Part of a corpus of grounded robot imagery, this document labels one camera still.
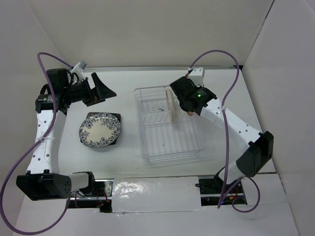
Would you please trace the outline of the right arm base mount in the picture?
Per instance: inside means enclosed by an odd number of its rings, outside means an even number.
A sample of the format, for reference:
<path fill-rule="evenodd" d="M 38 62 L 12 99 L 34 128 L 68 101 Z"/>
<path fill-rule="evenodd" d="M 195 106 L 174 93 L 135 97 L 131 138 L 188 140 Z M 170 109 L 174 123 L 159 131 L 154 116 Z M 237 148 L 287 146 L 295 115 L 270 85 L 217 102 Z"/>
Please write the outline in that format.
<path fill-rule="evenodd" d="M 221 188 L 217 187 L 213 177 L 199 178 L 195 186 L 200 191 L 201 205 L 216 206 L 221 195 Z M 229 194 L 223 199 L 222 205 L 231 205 L 235 200 L 236 205 L 243 205 L 246 203 L 244 191 L 241 183 L 238 183 Z"/>

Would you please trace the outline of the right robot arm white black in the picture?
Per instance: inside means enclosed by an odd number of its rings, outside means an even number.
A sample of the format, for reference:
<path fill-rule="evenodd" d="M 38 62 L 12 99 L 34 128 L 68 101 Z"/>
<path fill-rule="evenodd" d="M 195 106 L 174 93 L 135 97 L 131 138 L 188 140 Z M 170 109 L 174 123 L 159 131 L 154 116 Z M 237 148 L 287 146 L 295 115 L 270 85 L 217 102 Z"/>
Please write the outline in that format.
<path fill-rule="evenodd" d="M 185 76 L 170 84 L 185 112 L 195 114 L 228 129 L 228 140 L 237 144 L 243 154 L 216 174 L 215 188 L 227 192 L 232 183 L 241 177 L 253 177 L 273 155 L 274 136 L 251 127 L 221 104 L 217 96 L 207 88 L 198 88 Z"/>

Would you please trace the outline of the brown rim floral bowl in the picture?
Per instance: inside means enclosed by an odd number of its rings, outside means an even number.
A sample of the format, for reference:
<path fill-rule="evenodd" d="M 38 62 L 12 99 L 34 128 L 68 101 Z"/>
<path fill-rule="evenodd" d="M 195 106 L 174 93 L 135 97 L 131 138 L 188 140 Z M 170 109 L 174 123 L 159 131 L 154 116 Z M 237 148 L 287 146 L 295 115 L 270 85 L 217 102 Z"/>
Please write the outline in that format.
<path fill-rule="evenodd" d="M 194 115 L 194 112 L 187 112 L 187 114 L 189 115 L 189 116 L 193 116 Z"/>

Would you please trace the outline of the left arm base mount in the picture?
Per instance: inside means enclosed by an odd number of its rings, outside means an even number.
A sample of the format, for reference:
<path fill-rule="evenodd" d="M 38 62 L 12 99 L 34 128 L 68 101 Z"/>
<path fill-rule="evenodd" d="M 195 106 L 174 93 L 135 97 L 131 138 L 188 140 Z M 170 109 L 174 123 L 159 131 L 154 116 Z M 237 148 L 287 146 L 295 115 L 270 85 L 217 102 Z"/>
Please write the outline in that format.
<path fill-rule="evenodd" d="M 68 209 L 97 209 L 112 212 L 113 179 L 96 179 L 92 190 L 78 189 L 71 194 Z"/>

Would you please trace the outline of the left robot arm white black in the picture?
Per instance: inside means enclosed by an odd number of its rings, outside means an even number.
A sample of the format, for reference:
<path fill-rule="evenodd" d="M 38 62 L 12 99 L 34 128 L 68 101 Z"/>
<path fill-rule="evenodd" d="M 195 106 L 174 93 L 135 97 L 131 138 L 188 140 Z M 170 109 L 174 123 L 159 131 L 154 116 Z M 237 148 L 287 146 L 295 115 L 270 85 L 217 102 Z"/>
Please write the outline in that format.
<path fill-rule="evenodd" d="M 94 88 L 87 79 L 74 83 L 73 78 L 78 74 L 64 68 L 49 69 L 46 73 L 50 83 L 42 87 L 35 101 L 37 146 L 26 173 L 17 176 L 17 187 L 32 201 L 67 199 L 77 190 L 92 196 L 97 191 L 92 172 L 60 174 L 59 148 L 67 110 L 72 103 L 82 101 L 92 106 L 115 97 L 116 93 L 96 73 L 91 74 Z"/>

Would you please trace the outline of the blue floral white plate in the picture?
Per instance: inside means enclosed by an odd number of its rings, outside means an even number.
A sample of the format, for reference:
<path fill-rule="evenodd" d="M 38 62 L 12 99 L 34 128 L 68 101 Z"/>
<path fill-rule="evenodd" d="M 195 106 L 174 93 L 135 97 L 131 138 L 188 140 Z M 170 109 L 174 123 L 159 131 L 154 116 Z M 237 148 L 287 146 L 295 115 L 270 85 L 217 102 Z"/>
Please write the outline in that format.
<path fill-rule="evenodd" d="M 80 142 L 91 148 L 114 145 L 121 133 L 121 115 L 91 112 L 79 128 Z"/>

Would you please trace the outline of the beige plate blue swirl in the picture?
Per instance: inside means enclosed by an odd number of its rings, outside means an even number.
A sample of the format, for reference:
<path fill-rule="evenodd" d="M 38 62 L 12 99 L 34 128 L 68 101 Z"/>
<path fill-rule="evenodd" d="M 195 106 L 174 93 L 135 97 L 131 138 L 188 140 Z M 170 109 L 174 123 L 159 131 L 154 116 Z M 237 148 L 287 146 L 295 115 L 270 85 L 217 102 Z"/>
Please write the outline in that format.
<path fill-rule="evenodd" d="M 173 94 L 173 91 L 169 88 L 165 90 L 166 94 L 166 104 L 169 111 L 170 121 L 176 123 L 177 121 L 177 108 L 176 108 L 176 97 Z"/>

